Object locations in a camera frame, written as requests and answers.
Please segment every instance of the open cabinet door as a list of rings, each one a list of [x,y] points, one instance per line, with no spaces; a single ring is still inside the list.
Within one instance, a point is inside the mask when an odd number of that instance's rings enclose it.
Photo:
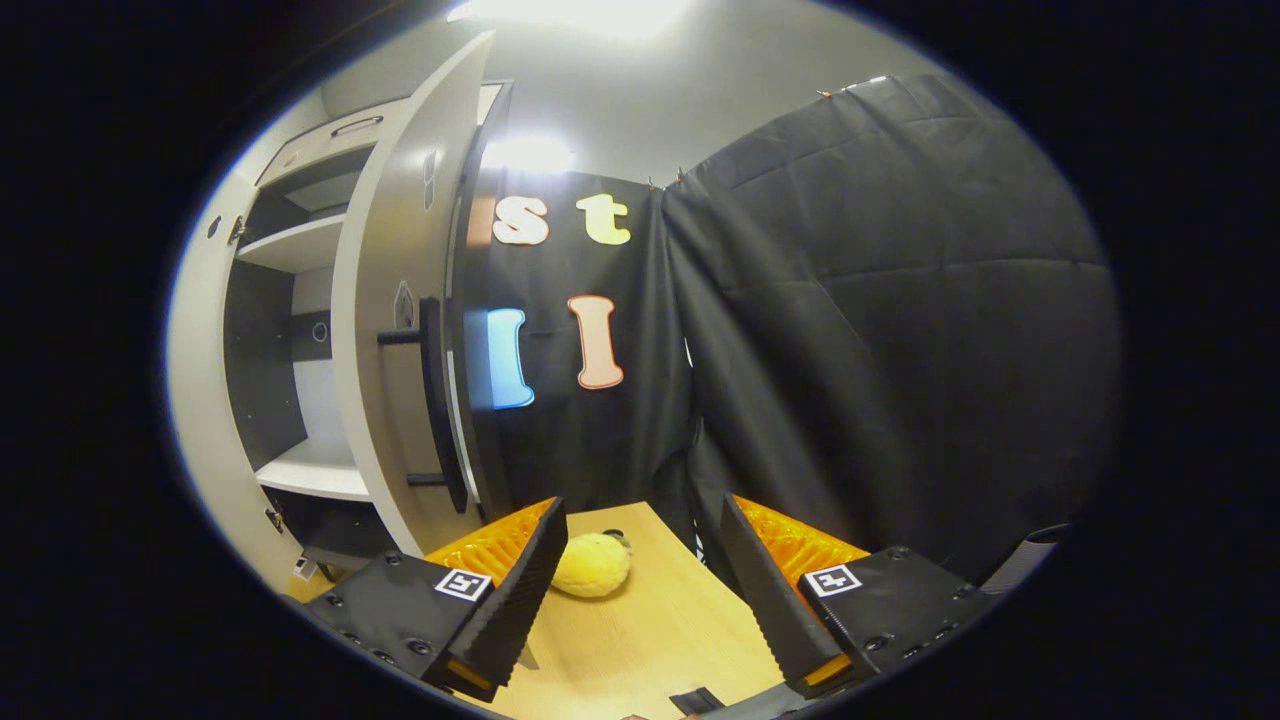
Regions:
[[[442,333],[458,184],[493,36],[442,64],[387,128],[351,197],[334,261],[342,420],[387,530],[417,556],[481,525],[474,482],[462,505],[463,451],[451,427],[457,410]],[[379,345],[380,333],[394,331],[428,342]],[[448,480],[454,495],[445,484],[410,484],[411,475]]]

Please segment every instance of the table surface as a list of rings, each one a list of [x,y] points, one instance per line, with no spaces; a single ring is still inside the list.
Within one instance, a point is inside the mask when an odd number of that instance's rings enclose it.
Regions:
[[[782,682],[751,610],[648,503],[567,519],[570,537],[622,530],[631,574],[604,598],[548,591],[509,684],[476,705],[520,720],[677,720],[669,696],[705,687],[731,705]]]

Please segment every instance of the yellow ball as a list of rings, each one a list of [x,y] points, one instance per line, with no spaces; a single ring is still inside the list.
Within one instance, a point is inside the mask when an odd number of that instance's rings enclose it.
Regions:
[[[631,548],[617,538],[588,533],[571,538],[561,555],[552,585],[579,597],[604,597],[631,571]]]

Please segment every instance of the cabinet handle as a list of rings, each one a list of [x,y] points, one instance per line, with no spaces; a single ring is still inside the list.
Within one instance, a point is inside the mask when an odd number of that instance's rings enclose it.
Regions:
[[[426,415],[431,419],[431,436],[440,456],[440,475],[410,475],[410,486],[439,486],[449,488],[453,510],[467,511],[467,486],[462,479],[462,464],[453,445],[453,425],[444,397],[444,304],[435,297],[419,300],[417,319],[421,329],[401,329],[378,333],[378,345],[417,345],[422,354],[422,389],[426,395]]]
[[[349,122],[349,123],[347,123],[347,124],[344,124],[342,127],[334,128],[334,131],[329,133],[329,137],[338,137],[339,132],[346,131],[346,129],[351,129],[351,128],[358,126],[360,123],[367,123],[367,122],[372,120],[371,124],[376,126],[378,123],[383,122],[384,119],[385,118],[383,118],[381,115],[370,115],[367,118],[360,118],[358,120],[352,120],[352,122]]]

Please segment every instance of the cabinet shelf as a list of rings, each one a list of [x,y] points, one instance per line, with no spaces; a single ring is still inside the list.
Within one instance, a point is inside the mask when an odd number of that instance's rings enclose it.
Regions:
[[[307,438],[256,473],[260,484],[312,497],[371,502],[351,450]]]
[[[270,234],[241,247],[236,258],[294,274],[329,268],[338,255],[338,236],[346,218],[344,213]]]

